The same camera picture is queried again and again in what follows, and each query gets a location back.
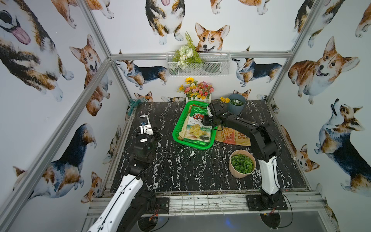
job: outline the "dog tongue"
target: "dog tongue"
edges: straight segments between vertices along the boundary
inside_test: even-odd
[[[164,4],[164,6],[168,6],[170,4],[170,0],[161,0],[162,4]]]
[[[28,36],[27,32],[25,32],[20,26],[13,29],[12,34],[23,44],[27,45],[31,42],[31,38]]]

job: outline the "tabletop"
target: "tabletop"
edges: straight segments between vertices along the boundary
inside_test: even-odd
[[[154,162],[161,160],[152,167],[145,181],[149,190],[157,193],[220,194],[254,192],[260,189],[262,180],[258,162],[256,170],[245,178],[235,178],[229,172],[231,153],[239,149],[250,151],[250,147],[215,141],[210,149],[198,150],[174,141],[172,132],[185,105],[185,102],[147,102],[138,105],[110,189],[111,193],[116,192],[121,182],[129,155],[133,151],[139,116],[144,114],[148,114],[152,127],[159,128],[161,133]],[[291,191],[307,190],[308,187],[272,114],[265,101],[247,101],[240,116],[258,124],[274,125],[273,135],[277,138],[281,151],[277,159],[277,177],[281,188]]]

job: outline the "green leaves in bowl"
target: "green leaves in bowl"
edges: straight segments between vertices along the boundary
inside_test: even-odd
[[[254,169],[253,161],[243,154],[235,154],[231,157],[231,164],[237,172],[242,174],[251,173]]]

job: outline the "gray bowl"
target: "gray bowl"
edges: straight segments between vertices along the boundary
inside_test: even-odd
[[[244,96],[240,94],[231,94],[228,97],[230,100],[232,99],[238,99],[243,102],[243,105],[232,105],[230,102],[227,104],[227,110],[233,114],[239,114],[243,110],[246,104],[246,99]]]

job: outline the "flower arrangement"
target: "flower arrangement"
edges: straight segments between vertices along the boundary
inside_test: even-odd
[[[221,102],[228,103],[230,101],[229,98],[220,97]]]
[[[183,45],[179,50],[176,50],[173,58],[173,62],[177,62],[177,64],[183,69],[188,66],[188,63],[203,62],[199,54],[196,52],[196,47],[193,45],[193,41],[188,32],[186,32],[185,38],[188,44]]]
[[[205,81],[198,83],[192,77],[185,80],[187,84],[181,85],[178,92],[183,92],[188,99],[198,97],[202,100],[210,98],[211,93],[214,88],[211,83],[206,83]]]

